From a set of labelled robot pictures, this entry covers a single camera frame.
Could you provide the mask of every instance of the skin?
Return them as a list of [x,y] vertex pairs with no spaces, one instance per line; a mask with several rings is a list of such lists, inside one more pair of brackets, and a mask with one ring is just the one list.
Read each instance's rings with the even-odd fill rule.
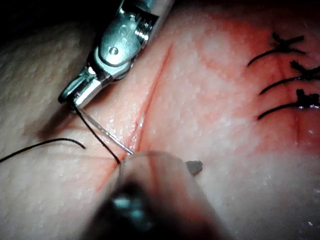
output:
[[[178,4],[130,74],[101,92],[86,111],[135,152],[159,150],[201,160],[195,177],[237,239],[316,239],[320,235],[317,109],[262,112],[296,101],[292,82],[267,85],[320,65],[319,27],[311,5]],[[273,54],[271,34],[299,35],[308,53]],[[76,239],[104,197],[114,159],[57,97],[86,62],[95,29],[65,23],[0,50],[1,156],[52,143],[0,166],[2,239]],[[111,144],[123,158],[125,153]]]

